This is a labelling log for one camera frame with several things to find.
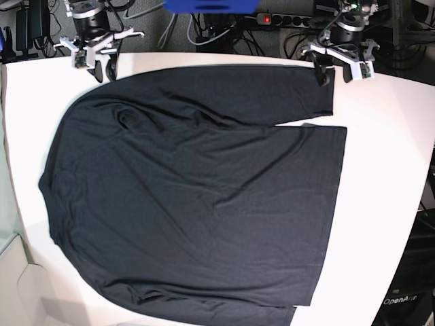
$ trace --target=black long-sleeve shirt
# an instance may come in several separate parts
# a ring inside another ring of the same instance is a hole
[[[84,280],[142,314],[288,326],[326,254],[342,127],[311,69],[167,69],[106,84],[65,114],[40,189]]]

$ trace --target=white table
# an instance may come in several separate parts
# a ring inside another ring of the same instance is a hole
[[[119,77],[168,67],[236,63],[310,67],[307,62],[249,56],[123,54]],[[47,212],[37,184],[52,138],[65,109],[97,86],[92,76],[70,68],[69,58],[7,66],[9,159],[31,254],[50,275],[52,300],[62,303],[59,318],[71,325],[132,321],[175,325],[104,300],[80,278],[48,234]],[[312,304],[297,309],[292,326],[371,325],[419,206],[435,139],[434,103],[434,87],[379,74],[372,80],[345,84],[341,69],[336,68],[334,115],[307,121],[348,127],[341,184]],[[57,310],[48,312],[58,316]]]

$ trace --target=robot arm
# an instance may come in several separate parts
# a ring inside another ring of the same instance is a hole
[[[76,69],[85,69],[99,81],[103,81],[101,64],[96,59],[97,54],[107,54],[110,59],[106,66],[106,74],[112,82],[116,80],[117,64],[122,40],[126,37],[145,35],[135,32],[133,27],[125,27],[120,19],[117,8],[113,7],[110,0],[65,0],[67,16],[72,17],[77,35],[71,41],[61,37],[57,47],[66,47],[71,51],[72,66]],[[112,12],[120,23],[117,31],[111,29],[107,13]]]
[[[375,76],[372,51],[379,45],[372,39],[362,41],[362,33],[369,17],[376,11],[376,0],[340,0],[335,18],[315,41],[302,49],[303,54],[311,55],[320,85],[328,82],[326,67],[332,65],[331,60],[329,63],[324,60],[325,57],[336,58],[345,64],[346,82]]]

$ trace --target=white cable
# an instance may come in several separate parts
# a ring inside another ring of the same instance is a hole
[[[234,23],[233,25],[231,25],[231,27],[229,29],[227,29],[226,31],[224,31],[223,33],[219,34],[218,36],[214,37],[213,39],[209,39],[208,41],[205,42],[201,42],[201,43],[197,43],[197,42],[193,42],[192,39],[190,38],[190,27],[192,26],[193,23],[193,17],[190,16],[190,21],[189,21],[189,25],[188,25],[188,32],[187,32],[187,36],[188,36],[188,40],[191,44],[193,44],[194,46],[204,46],[206,44],[209,44],[211,42],[216,41],[217,39],[220,39],[222,36],[227,35],[230,31],[231,28],[234,27],[236,25],[236,23]]]
[[[159,48],[160,50],[162,50],[165,46],[166,43],[168,41],[168,37],[170,37],[170,34],[172,34],[171,29],[175,26],[176,24],[176,18],[178,17],[177,14],[173,14],[171,21],[168,24],[168,27],[164,30],[162,36],[160,36],[160,39],[157,42],[157,48]]]
[[[141,17],[143,15],[149,14],[149,13],[151,13],[153,11],[156,11],[156,10],[162,8],[165,4],[166,4],[165,2],[159,3],[158,5],[155,5],[154,7],[151,7],[150,9],[143,10],[142,12],[139,12],[139,13],[134,14],[132,16],[127,16],[128,15],[128,10],[126,10],[124,12],[123,19],[134,19],[134,18]]]

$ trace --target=power outlet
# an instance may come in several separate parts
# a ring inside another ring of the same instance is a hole
[[[281,15],[281,14],[257,14],[257,24],[262,26],[278,26],[291,29],[309,29],[310,16]]]

